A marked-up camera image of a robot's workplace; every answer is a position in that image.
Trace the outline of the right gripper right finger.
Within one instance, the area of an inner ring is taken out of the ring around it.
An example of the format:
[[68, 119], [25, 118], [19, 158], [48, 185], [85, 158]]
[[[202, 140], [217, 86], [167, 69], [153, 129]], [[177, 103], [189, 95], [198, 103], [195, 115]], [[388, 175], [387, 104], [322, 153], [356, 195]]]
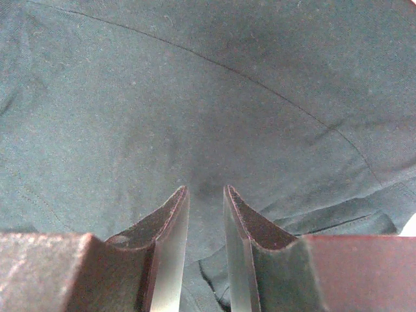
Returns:
[[224, 187], [232, 311], [320, 311], [320, 291], [304, 241], [282, 230]]

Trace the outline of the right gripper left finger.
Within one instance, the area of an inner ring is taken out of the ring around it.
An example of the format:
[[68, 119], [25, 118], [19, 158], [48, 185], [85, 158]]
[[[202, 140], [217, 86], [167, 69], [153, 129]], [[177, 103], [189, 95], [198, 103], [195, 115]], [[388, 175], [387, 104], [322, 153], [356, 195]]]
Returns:
[[136, 311], [178, 311], [189, 224], [190, 194], [180, 186], [158, 209], [107, 243], [144, 252]]

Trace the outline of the black t shirt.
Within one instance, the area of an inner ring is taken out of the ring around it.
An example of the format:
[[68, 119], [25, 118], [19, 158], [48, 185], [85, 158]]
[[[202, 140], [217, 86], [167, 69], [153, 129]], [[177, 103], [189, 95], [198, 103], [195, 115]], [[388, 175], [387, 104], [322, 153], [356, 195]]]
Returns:
[[293, 235], [415, 214], [411, 1], [2, 1], [1, 229], [190, 189], [182, 311], [229, 311], [223, 188]]

